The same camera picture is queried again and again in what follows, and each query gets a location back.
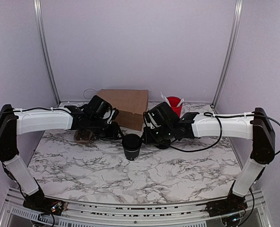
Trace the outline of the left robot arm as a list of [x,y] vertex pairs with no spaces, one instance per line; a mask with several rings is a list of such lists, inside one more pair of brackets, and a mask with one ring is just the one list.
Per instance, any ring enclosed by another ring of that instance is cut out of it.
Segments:
[[23,206],[32,210],[60,215],[67,203],[47,198],[30,174],[17,148],[17,136],[48,130],[75,131],[80,139],[119,140],[123,133],[115,122],[119,111],[99,96],[77,107],[13,108],[6,104],[0,111],[0,162],[4,172],[24,191]]

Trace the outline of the black paper coffee cup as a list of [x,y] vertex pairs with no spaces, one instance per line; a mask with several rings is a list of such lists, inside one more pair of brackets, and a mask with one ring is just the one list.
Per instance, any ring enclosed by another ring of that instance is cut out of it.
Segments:
[[127,160],[134,161],[140,153],[141,146],[124,146],[124,154]]

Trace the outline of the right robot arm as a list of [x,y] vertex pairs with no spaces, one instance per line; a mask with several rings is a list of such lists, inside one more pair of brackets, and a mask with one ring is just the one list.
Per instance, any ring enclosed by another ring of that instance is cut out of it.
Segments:
[[205,209],[211,217],[246,209],[246,194],[276,155],[274,128],[265,111],[259,107],[253,112],[235,115],[188,112],[179,117],[166,102],[162,102],[145,112],[143,118],[142,141],[160,149],[169,148],[175,140],[202,137],[233,137],[252,141],[252,152],[228,196],[206,204]]

